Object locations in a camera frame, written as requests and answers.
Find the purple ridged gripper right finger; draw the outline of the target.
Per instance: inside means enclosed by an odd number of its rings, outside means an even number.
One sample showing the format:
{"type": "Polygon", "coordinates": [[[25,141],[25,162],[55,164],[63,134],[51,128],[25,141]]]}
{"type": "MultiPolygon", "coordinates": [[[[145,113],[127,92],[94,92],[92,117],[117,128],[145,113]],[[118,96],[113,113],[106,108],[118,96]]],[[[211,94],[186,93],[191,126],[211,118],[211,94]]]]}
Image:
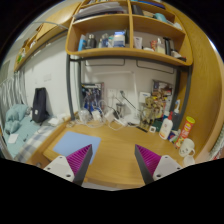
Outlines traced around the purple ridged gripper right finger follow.
{"type": "Polygon", "coordinates": [[[135,145],[135,157],[145,184],[150,184],[182,169],[170,156],[160,156],[140,145],[135,145]]]}

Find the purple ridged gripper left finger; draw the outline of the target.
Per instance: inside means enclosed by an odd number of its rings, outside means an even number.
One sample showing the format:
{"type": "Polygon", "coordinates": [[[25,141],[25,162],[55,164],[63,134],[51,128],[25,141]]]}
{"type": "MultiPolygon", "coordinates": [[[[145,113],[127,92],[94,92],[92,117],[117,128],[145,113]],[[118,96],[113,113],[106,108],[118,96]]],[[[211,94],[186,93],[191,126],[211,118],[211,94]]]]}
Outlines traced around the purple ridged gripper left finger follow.
{"type": "Polygon", "coordinates": [[[67,157],[58,156],[44,170],[81,186],[92,155],[92,145],[87,145],[67,157]]]}

